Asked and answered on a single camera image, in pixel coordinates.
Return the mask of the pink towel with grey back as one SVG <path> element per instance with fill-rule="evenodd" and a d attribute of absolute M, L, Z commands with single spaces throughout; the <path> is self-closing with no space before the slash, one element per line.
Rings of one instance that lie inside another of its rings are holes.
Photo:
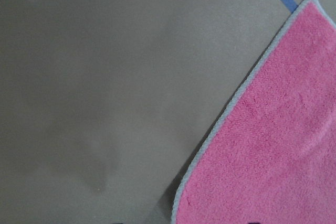
<path fill-rule="evenodd" d="M 303 0 L 190 163 L 171 223 L 335 223 L 335 23 Z"/>

